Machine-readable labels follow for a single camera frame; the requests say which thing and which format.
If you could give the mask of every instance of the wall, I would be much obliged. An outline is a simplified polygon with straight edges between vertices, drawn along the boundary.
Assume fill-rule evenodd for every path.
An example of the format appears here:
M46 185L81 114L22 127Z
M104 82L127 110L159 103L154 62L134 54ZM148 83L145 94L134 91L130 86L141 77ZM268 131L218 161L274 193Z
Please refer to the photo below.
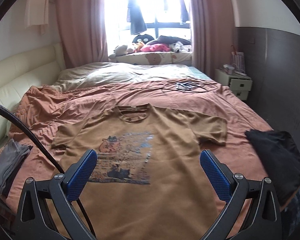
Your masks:
M261 27L300 35L300 23L281 0L232 0L236 27Z
M237 31L253 80L247 104L273 129L288 131L300 151L300 36L255 27Z
M0 60L60 41L53 0L49 2L49 27L43 35L37 26L25 29L25 9L26 0L17 0L0 21Z

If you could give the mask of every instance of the pink plush toy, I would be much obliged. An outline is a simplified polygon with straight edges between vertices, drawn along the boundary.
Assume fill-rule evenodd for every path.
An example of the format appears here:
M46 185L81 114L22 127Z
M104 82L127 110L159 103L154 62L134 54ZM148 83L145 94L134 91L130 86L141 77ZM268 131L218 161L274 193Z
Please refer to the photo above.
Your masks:
M154 45L145 45L141 48L142 52L168 52L170 49L166 44L154 44Z

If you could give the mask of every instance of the cream leather headboard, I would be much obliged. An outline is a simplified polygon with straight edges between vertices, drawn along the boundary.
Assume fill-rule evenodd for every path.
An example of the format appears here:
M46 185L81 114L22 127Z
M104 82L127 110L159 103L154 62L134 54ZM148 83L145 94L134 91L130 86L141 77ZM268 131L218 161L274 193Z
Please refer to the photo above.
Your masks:
M65 69L60 43L19 53L0 61L0 104L11 110L31 86L52 85ZM0 116L0 140L7 120Z

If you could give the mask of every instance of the graphic print on t-shirt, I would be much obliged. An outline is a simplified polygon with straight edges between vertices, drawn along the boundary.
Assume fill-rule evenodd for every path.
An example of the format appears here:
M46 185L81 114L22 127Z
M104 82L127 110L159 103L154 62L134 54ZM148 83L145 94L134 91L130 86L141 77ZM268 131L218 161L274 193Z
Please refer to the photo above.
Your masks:
M151 156L151 132L125 133L109 136L100 142L97 165L89 181L150 184L145 171Z

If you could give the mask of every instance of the pink curtain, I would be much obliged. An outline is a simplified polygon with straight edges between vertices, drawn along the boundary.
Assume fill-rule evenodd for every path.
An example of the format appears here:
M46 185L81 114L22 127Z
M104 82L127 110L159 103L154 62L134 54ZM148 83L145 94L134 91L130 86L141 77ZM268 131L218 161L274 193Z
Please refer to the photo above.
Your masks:
M213 78L231 63L235 33L231 0L191 0L193 66Z
M67 68L108 61L104 0L56 0Z

